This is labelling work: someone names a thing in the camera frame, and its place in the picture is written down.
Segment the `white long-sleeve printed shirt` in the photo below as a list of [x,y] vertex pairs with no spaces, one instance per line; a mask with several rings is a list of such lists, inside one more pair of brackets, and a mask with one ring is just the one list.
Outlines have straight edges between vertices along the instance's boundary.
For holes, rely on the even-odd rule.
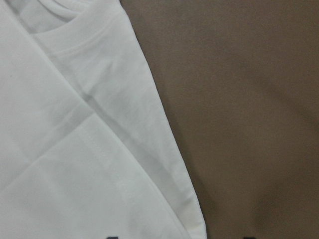
[[118,0],[0,3],[0,236],[205,239]]

